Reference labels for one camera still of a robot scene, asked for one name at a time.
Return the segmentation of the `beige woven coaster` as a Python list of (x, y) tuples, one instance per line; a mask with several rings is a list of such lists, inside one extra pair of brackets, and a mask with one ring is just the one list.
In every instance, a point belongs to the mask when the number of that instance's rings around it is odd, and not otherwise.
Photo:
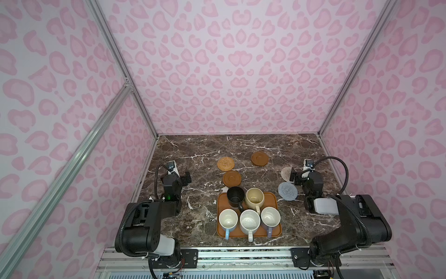
[(286, 182), (289, 182), (289, 183), (292, 183), (293, 182), (293, 180), (291, 180), (290, 178), (291, 178), (291, 172), (292, 172), (292, 167), (290, 167), (290, 166), (287, 166), (287, 167), (284, 167), (282, 170), (281, 170), (281, 177), (282, 177), (282, 179), (284, 180), (284, 181), (286, 181)]

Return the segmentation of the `grey round coaster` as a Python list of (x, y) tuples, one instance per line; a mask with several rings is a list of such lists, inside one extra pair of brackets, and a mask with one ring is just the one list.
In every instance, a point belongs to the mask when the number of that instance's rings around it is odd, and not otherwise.
[(298, 189), (289, 182), (282, 182), (278, 186), (278, 193), (286, 201), (294, 201), (298, 197)]

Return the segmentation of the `white mug blue handle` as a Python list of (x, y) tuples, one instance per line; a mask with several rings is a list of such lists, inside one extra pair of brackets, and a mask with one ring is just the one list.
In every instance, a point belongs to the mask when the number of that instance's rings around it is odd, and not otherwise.
[(230, 238), (230, 233), (238, 225), (238, 214), (233, 209), (224, 209), (219, 215), (219, 224), (225, 232), (225, 239)]

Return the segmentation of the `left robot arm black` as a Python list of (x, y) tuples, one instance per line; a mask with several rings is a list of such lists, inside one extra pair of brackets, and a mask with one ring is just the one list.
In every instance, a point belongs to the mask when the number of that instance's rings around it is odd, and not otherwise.
[(180, 245), (161, 233), (161, 221), (176, 217), (182, 208), (181, 192), (192, 182), (189, 172), (183, 176), (175, 173), (161, 178), (164, 200), (129, 203), (118, 228), (115, 249), (129, 257), (172, 257), (180, 260)]

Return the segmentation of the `brown coaster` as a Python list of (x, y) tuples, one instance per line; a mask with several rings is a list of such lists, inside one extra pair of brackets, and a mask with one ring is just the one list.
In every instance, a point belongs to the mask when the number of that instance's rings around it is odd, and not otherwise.
[(255, 166), (265, 166), (269, 162), (269, 156), (263, 151), (257, 151), (251, 155), (251, 161)]
[(226, 172), (223, 176), (223, 183), (231, 188), (231, 187), (237, 187), (241, 184), (242, 177), (239, 172), (230, 170)]

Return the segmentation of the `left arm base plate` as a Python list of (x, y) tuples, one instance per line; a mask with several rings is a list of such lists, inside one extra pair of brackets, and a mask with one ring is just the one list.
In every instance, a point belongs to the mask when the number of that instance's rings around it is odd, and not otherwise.
[(174, 252), (171, 256), (162, 256), (157, 259), (151, 259), (149, 263), (154, 269), (195, 269), (198, 262), (197, 249), (181, 249)]

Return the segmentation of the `cream yellow mug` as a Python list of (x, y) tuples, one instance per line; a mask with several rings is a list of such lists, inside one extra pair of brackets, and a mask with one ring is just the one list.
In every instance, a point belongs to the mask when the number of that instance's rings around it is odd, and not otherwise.
[(258, 215), (261, 215), (261, 208), (263, 207), (265, 202), (265, 196), (262, 190), (258, 188), (250, 188), (245, 195), (245, 204), (249, 209), (257, 212)]

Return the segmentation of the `black mug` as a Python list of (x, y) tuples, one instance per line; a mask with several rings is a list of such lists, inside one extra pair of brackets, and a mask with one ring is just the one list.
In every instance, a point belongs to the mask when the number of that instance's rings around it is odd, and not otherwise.
[(240, 187), (231, 187), (226, 192), (227, 199), (231, 208), (244, 211), (243, 201), (245, 200), (245, 192)]

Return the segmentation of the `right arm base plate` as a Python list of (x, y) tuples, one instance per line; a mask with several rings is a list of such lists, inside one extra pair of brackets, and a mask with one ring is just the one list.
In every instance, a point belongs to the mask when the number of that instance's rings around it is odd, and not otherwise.
[(290, 253), (294, 267), (308, 270), (316, 267), (339, 267), (342, 266), (340, 259), (336, 256), (329, 256), (328, 259), (311, 260), (309, 248), (291, 248)]

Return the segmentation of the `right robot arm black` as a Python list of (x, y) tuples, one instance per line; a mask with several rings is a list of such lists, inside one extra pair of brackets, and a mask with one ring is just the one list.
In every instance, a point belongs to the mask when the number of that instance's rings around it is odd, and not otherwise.
[(308, 256), (314, 266), (323, 266), (344, 253), (391, 240), (390, 225), (370, 195), (323, 197), (322, 174), (310, 169), (301, 173), (291, 170), (289, 180), (302, 186), (304, 206), (310, 213), (337, 215), (340, 219), (339, 228), (310, 242)]

